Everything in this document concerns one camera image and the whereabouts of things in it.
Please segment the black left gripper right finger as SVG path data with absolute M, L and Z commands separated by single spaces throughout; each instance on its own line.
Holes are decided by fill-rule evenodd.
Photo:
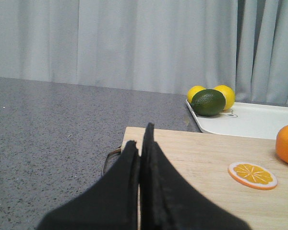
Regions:
M 195 190 L 169 162 L 154 140 L 154 124 L 146 127 L 140 170 L 141 229 L 248 230 L 242 219 L 228 213 Z

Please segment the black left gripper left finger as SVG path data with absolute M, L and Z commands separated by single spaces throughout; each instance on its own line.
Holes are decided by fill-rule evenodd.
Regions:
M 135 230 L 140 157 L 128 141 L 109 171 L 86 192 L 49 212 L 39 230 Z

